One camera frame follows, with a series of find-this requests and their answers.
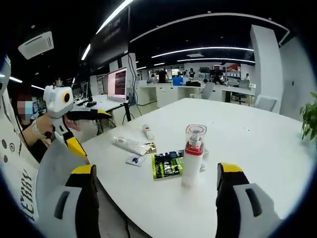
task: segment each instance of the ceiling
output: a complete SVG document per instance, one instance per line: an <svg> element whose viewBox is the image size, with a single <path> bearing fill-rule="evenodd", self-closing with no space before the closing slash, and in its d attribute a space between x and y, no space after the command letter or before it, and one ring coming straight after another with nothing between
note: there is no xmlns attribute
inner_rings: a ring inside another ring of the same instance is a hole
<svg viewBox="0 0 317 238"><path fill-rule="evenodd" d="M14 17L7 32L6 53L12 64L12 76L40 87L61 77L72 79L78 73L79 60L96 31L123 0L30 0L12 5ZM215 12L237 12L271 18L291 28L281 7L266 8L254 1L233 0L135 0L131 4L131 39L166 23L189 16ZM178 53L152 59L157 54L197 47L252 48L252 24L272 28L280 40L286 31L270 23L238 16L208 16L172 24L133 41L138 67L155 63L175 64L188 54L201 53L208 58L254 60L252 54L237 50L203 50ZM54 49L26 60L18 46L45 31L52 31Z"/></svg>

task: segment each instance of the potted plant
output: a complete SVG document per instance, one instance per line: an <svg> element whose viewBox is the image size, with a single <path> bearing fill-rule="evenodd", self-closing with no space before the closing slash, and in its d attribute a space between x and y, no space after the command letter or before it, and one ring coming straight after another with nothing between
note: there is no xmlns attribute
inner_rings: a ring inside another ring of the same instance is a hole
<svg viewBox="0 0 317 238"><path fill-rule="evenodd" d="M311 95L316 101L313 104L306 103L300 109L300 114L303 116L302 140L306 136L309 136L310 140L312 140L317 135L317 94L311 92Z"/></svg>

